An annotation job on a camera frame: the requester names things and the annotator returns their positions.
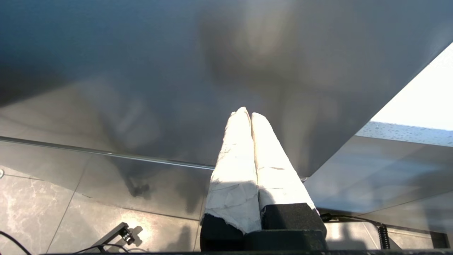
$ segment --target white fabric wrap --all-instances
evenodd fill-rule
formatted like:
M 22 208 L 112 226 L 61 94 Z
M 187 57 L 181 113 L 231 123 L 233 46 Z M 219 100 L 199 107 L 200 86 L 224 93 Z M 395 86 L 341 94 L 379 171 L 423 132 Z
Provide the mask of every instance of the white fabric wrap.
M 266 117 L 252 113 L 251 123 L 260 210 L 266 205 L 293 203 L 307 203 L 316 209 Z
M 261 229 L 251 123 L 245 107 L 231 113 L 226 124 L 205 213 L 244 234 Z

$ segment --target black cable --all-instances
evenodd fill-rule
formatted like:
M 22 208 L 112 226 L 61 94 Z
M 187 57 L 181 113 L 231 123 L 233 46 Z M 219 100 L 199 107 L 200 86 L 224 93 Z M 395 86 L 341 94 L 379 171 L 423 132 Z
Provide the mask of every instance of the black cable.
M 14 237 L 6 234 L 5 232 L 3 231 L 0 231 L 0 235 L 3 235 L 5 236 L 6 238 L 8 238 L 9 240 L 13 241 L 17 246 L 19 246 L 19 248 L 21 248 L 27 255 L 31 255 L 31 253 L 25 248 L 22 246 L 22 244 L 20 244 L 16 239 L 14 239 Z
M 94 249 L 94 248 L 101 248 L 101 247 L 104 247 L 104 246 L 115 246 L 115 247 L 118 247 L 118 248 L 123 249 L 126 253 L 129 253 L 129 251 L 126 250 L 126 249 L 125 249 L 123 246 L 121 246 L 121 245 L 115 245 L 115 244 L 102 244 L 102 245 L 95 245 L 95 246 L 92 246 L 92 247 L 90 247 L 90 248 L 86 248 L 86 249 L 83 249 L 83 250 L 80 250 L 80 251 L 76 251 L 76 252 L 74 252 L 73 254 L 81 253 L 82 251 L 91 250 L 91 249 Z
M 348 215 L 330 215 L 330 213 L 326 214 L 321 214 L 321 219 L 326 222 L 330 221 L 332 218 L 348 218 L 348 219 L 353 219 L 353 220 L 359 220 L 359 221 L 367 221 L 373 224 L 374 226 L 377 227 L 377 232 L 379 234 L 379 242 L 381 243 L 381 249 L 387 250 L 390 249 L 390 239 L 389 239 L 389 233 L 387 232 L 387 226 L 378 221 L 372 221 L 369 219 L 364 219 L 356 216 L 348 216 Z

